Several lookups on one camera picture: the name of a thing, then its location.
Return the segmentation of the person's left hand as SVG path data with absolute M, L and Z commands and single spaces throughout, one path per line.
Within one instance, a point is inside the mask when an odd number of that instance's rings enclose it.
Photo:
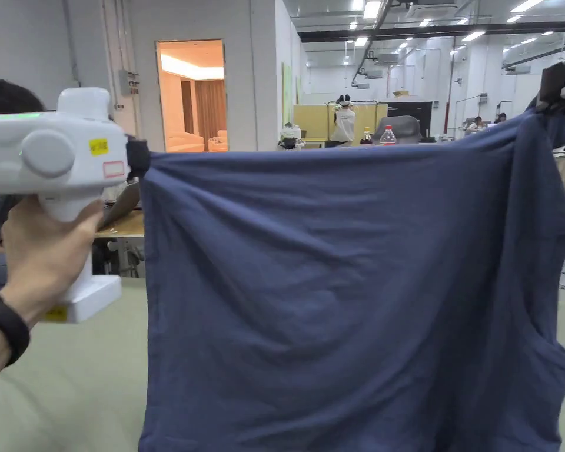
M 50 217 L 36 196 L 10 210 L 2 227 L 7 279 L 0 295 L 29 328 L 80 275 L 102 216 L 101 200 L 90 202 L 71 222 Z

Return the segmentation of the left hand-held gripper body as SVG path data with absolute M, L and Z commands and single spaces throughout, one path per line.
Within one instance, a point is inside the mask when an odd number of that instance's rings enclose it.
M 54 111 L 0 110 L 0 227 L 15 197 L 26 195 L 71 224 L 127 180 L 135 151 L 148 158 L 146 143 L 110 118 L 110 102 L 107 90 L 81 87 L 62 91 Z M 0 252 L 0 287 L 5 279 Z

